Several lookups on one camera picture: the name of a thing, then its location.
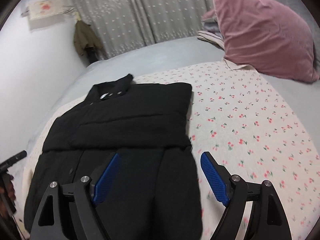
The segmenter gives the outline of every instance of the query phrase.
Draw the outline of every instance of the black jacket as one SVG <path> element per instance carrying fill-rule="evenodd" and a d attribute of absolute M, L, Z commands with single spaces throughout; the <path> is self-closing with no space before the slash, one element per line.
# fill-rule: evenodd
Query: black jacket
<path fill-rule="evenodd" d="M 49 131 L 26 201 L 26 229 L 51 181 L 72 183 L 118 152 L 121 168 L 96 207 L 111 239 L 200 239 L 200 192 L 185 131 L 190 97 L 190 84 L 132 84 L 131 75 L 94 85 Z"/>

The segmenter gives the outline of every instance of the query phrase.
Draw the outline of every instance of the curtain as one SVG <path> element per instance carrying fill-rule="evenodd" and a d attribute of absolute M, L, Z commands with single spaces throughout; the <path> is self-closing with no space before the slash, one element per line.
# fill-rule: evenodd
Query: curtain
<path fill-rule="evenodd" d="M 210 0 L 72 0 L 100 37 L 108 58 L 196 35 Z"/>

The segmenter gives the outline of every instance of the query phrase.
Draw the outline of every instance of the pink pillow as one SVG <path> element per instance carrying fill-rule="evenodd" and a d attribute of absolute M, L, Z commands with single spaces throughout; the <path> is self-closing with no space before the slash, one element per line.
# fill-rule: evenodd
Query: pink pillow
<path fill-rule="evenodd" d="M 312 83 L 313 39 L 307 23 L 274 0 L 213 0 L 225 59 L 278 78 Z"/>

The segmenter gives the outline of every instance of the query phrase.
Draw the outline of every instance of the blue textured pad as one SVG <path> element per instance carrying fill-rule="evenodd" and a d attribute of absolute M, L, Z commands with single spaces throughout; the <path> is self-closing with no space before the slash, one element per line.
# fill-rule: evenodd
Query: blue textured pad
<path fill-rule="evenodd" d="M 205 153 L 201 155 L 200 164 L 216 199 L 225 207 L 228 206 L 230 199 L 227 196 L 226 184 Z"/>
<path fill-rule="evenodd" d="M 99 203 L 102 203 L 108 195 L 113 179 L 119 169 L 119 164 L 120 157 L 119 154 L 116 153 L 94 187 L 94 197 L 92 198 L 92 203 L 95 206 Z"/>

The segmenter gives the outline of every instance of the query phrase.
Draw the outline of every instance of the white floral blanket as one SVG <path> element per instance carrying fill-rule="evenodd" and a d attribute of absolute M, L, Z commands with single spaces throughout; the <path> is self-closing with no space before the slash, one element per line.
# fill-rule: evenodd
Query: white floral blanket
<path fill-rule="evenodd" d="M 204 151 L 246 181 L 269 179 L 286 212 L 292 239 L 305 239 L 320 215 L 319 155 L 294 112 L 256 70 L 231 70 L 221 61 L 140 76 L 135 81 L 187 82 L 193 87 L 188 134 L 198 166 L 202 240 L 211 238 L 224 211 L 201 170 Z M 63 106 L 55 117 L 83 99 Z M 55 117 L 48 122 L 24 170 L 26 193 L 28 174 L 33 172 Z M 244 237 L 250 210 L 251 203 L 247 203 L 237 239 Z"/>

